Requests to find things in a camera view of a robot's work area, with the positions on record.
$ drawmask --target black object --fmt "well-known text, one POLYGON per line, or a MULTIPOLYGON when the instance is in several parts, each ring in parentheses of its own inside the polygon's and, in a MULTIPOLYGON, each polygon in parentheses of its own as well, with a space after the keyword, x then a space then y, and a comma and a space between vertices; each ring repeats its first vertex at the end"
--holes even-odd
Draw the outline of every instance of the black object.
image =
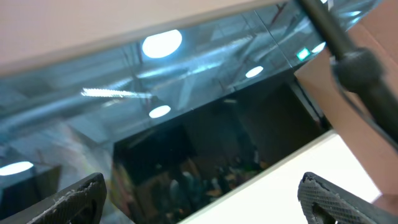
POLYGON ((97 224, 106 199, 104 177, 94 173, 0 224, 97 224))
POLYGON ((398 223, 398 217, 311 172, 306 172, 300 181, 298 200, 309 224, 398 223))
POLYGON ((398 101, 384 83, 382 65, 368 49, 357 48, 321 1, 296 0, 335 56, 332 63, 337 84, 356 93, 376 123, 340 91, 343 98, 375 131, 398 151, 398 101))

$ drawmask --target round light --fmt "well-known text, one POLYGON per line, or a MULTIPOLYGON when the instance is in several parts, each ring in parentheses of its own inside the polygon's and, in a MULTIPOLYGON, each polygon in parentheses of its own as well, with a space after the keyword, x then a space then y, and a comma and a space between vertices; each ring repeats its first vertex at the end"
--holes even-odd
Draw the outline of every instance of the round light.
POLYGON ((173 53, 181 42, 181 33, 178 30, 171 30, 147 37, 142 44, 142 51, 150 58, 162 58, 173 53))
POLYGON ((312 52, 312 53, 319 53, 319 52, 321 52, 321 51, 325 48, 325 46, 326 46, 326 42, 324 42, 324 43, 322 43, 322 44, 316 46, 314 49, 312 49, 311 52, 312 52))
POLYGON ((33 167, 31 162, 16 162, 8 166, 0 168, 0 175, 11 175, 23 172, 33 167))
POLYGON ((151 118, 159 118, 161 116, 166 115, 168 112, 170 112, 171 108, 167 105, 159 106, 153 109, 151 112, 149 112, 149 116, 151 118))
POLYGON ((250 71, 247 72, 246 77, 251 78, 255 77, 256 75, 260 74, 264 68, 262 66, 257 66, 256 68, 252 68, 250 71))

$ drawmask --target brown wall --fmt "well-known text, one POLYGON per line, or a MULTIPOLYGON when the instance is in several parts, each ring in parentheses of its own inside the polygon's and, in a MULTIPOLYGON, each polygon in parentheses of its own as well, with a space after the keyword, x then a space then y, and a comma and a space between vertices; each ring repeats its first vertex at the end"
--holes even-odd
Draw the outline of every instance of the brown wall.
MULTIPOLYGON (((379 57, 387 71, 386 81, 398 95, 397 11, 398 1, 384 0, 349 34, 359 46, 370 48, 379 57)), ((298 70, 296 76, 381 192, 398 194, 398 155, 338 94, 331 79, 329 56, 324 50, 298 70)))

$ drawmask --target black cable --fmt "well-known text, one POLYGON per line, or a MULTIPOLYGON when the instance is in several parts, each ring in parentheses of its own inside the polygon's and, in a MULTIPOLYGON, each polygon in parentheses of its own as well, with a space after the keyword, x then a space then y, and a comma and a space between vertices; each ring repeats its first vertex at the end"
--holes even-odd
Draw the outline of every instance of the black cable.
POLYGON ((363 111, 356 106, 356 104, 349 98, 349 96, 346 94, 345 89, 343 86, 341 86, 341 83, 338 79, 337 75, 333 75, 333 78, 335 79, 337 89, 340 93, 340 95, 343 97, 345 102, 347 102, 350 107, 359 115, 359 117, 362 118, 375 132, 377 132, 382 138, 384 138, 396 151, 398 151, 398 144, 388 135, 380 126, 374 122, 372 118, 370 118, 368 115, 364 114, 363 111))

